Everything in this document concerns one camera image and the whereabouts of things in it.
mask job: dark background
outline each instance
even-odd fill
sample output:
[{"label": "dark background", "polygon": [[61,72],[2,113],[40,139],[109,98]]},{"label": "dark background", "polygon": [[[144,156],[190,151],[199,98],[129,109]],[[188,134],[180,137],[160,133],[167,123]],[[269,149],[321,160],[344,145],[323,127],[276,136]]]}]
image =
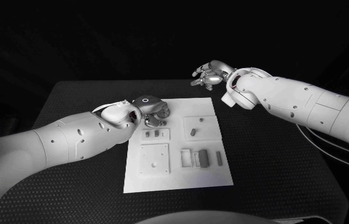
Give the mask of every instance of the dark background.
[{"label": "dark background", "polygon": [[188,79],[210,60],[349,95],[347,0],[4,1],[1,135],[30,129],[57,81]]}]

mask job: white paper sheet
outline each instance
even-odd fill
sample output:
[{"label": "white paper sheet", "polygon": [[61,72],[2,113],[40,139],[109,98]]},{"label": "white paper sheet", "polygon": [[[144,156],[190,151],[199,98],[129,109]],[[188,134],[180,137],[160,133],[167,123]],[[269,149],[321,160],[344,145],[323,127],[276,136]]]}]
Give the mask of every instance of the white paper sheet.
[{"label": "white paper sheet", "polygon": [[[152,130],[141,123],[128,140],[124,193],[232,185],[217,121],[210,120],[211,118],[204,119],[207,116],[214,116],[210,98],[162,99],[162,101],[167,102],[170,116],[164,119],[167,125],[161,126],[158,129],[168,129],[168,141],[165,138],[164,141],[141,141],[141,139],[144,139],[144,130]],[[184,129],[184,121],[191,122],[191,120],[184,120],[184,117],[203,118],[201,122],[197,121],[196,126],[199,141],[186,140],[186,131],[191,129]],[[204,120],[210,121],[211,131],[214,131],[216,136],[219,136],[214,137],[214,140],[201,140],[200,138],[200,123],[204,123],[204,125],[207,124]],[[138,171],[141,163],[141,145],[165,143],[168,153],[168,175],[142,176]],[[181,167],[181,149],[190,150],[191,168]],[[201,149],[207,150],[210,164],[207,168],[194,167],[193,153],[199,152]],[[222,166],[217,166],[216,151],[220,152]]]}]

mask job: black table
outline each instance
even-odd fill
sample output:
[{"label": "black table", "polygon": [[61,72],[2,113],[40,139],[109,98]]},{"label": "black table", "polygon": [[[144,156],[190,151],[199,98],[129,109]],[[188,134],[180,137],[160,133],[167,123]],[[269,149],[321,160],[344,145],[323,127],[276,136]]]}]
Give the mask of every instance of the black table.
[{"label": "black table", "polygon": [[0,199],[2,222],[135,223],[186,210],[224,210],[266,219],[320,216],[341,223],[347,200],[317,149],[294,124],[261,106],[229,108],[188,80],[63,81],[54,85],[34,128],[102,104],[149,94],[211,97],[233,186],[122,194],[126,142],[95,157],[20,181]]}]

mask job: black tablecloth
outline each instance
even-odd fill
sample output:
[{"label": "black tablecloth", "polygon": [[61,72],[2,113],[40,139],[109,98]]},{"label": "black tablecloth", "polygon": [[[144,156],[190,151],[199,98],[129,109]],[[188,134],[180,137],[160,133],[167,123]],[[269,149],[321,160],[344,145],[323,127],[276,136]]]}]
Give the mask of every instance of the black tablecloth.
[{"label": "black tablecloth", "polygon": [[0,220],[135,223],[177,211],[224,210],[268,219],[320,216],[341,223],[347,200],[295,125],[271,116],[261,106],[252,110],[237,105],[229,108],[220,101],[223,93],[223,84],[210,92],[191,87],[188,80],[59,82],[33,129],[145,94],[158,98],[211,97],[233,186],[122,194],[125,142],[20,181],[0,199]]}]

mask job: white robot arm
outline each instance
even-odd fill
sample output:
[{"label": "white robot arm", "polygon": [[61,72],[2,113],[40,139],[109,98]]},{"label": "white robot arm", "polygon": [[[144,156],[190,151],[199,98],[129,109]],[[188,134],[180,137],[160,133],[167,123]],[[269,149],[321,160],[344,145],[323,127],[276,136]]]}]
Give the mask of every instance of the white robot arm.
[{"label": "white robot arm", "polygon": [[226,82],[222,101],[252,109],[262,104],[266,111],[281,119],[305,126],[349,142],[349,97],[311,84],[272,77],[256,68],[235,69],[220,61],[210,61],[193,72],[200,78],[191,85]]},{"label": "white robot arm", "polygon": [[124,143],[139,125],[165,124],[168,108],[157,97],[144,95],[70,115],[47,126],[0,138],[0,197],[27,176],[46,168],[86,159]]}]

